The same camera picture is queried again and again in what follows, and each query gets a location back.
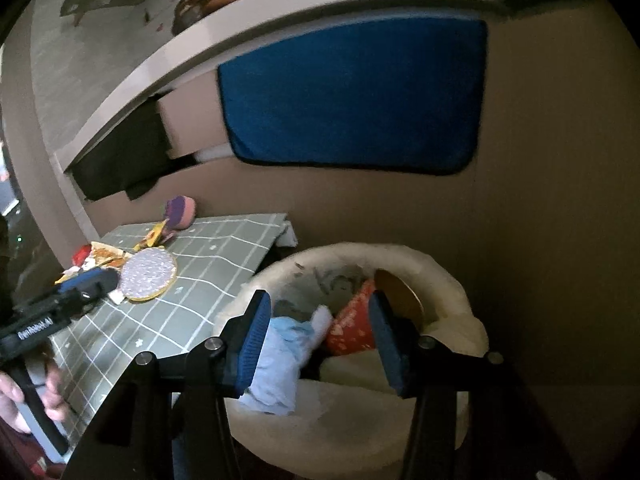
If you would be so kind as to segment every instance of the glitter round disc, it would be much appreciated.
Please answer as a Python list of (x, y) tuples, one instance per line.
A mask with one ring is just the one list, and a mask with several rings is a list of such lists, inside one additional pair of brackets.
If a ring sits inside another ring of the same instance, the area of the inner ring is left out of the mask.
[(152, 247), (134, 254), (122, 267), (119, 288), (132, 301), (162, 294), (174, 282), (177, 265), (164, 249)]

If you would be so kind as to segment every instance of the metal bolt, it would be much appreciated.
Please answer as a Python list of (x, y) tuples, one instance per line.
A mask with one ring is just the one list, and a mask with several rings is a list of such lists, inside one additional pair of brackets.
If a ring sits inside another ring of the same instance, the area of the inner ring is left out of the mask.
[(418, 339), (418, 346), (425, 350), (433, 350), (436, 348), (436, 340), (430, 335), (422, 335), (420, 339)]
[(136, 355), (136, 364), (140, 366), (148, 365), (154, 355), (151, 352), (140, 352)]
[(220, 350), (224, 342), (219, 337), (210, 337), (204, 342), (204, 348), (207, 350)]
[(501, 365), (504, 362), (504, 357), (500, 352), (489, 352), (486, 358), (492, 365)]

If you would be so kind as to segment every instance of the table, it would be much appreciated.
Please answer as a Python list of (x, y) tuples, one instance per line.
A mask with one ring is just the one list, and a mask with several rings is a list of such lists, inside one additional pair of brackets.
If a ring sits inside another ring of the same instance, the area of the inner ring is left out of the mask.
[[(220, 334), (225, 307), (254, 275), (285, 220), (285, 214), (198, 218), (167, 247), (178, 276), (166, 292), (144, 303), (101, 300), (53, 336), (62, 394), (74, 411), (64, 423), (72, 446), (137, 353), (168, 357)], [(153, 225), (119, 226), (100, 241), (131, 251)]]

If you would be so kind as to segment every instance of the black cloth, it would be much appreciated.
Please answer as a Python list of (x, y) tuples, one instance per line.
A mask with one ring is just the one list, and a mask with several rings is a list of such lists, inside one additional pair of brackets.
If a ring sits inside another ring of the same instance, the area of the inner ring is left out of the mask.
[(89, 200), (126, 191), (130, 200), (144, 195), (158, 178), (194, 164), (191, 155), (171, 160), (167, 137), (156, 104), (149, 98), (132, 111), (83, 158), (71, 167), (76, 183)]

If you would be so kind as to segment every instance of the trash bin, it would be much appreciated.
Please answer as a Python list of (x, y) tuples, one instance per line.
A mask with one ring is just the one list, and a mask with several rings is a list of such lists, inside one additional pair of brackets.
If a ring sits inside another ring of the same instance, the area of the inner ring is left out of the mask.
[[(488, 351), (484, 326), (473, 316), (463, 287), (430, 256), (395, 245), (341, 243), (294, 254), (254, 276), (216, 323), (242, 314), (258, 289), (268, 291), (276, 316), (310, 316), (319, 304), (336, 314), (377, 269), (388, 270), (414, 291), (422, 303), (423, 334), (458, 353)], [(304, 478), (397, 478), (415, 399), (369, 386), (357, 373), (350, 380), (349, 366), (371, 366), (365, 375), (378, 374), (374, 382), (384, 381), (379, 357), (358, 359), (327, 374), (331, 383), (299, 380), (296, 410), (287, 416), (251, 412), (227, 399), (233, 437), (265, 462)], [(459, 446), (468, 427), (468, 393), (458, 394), (457, 411)]]

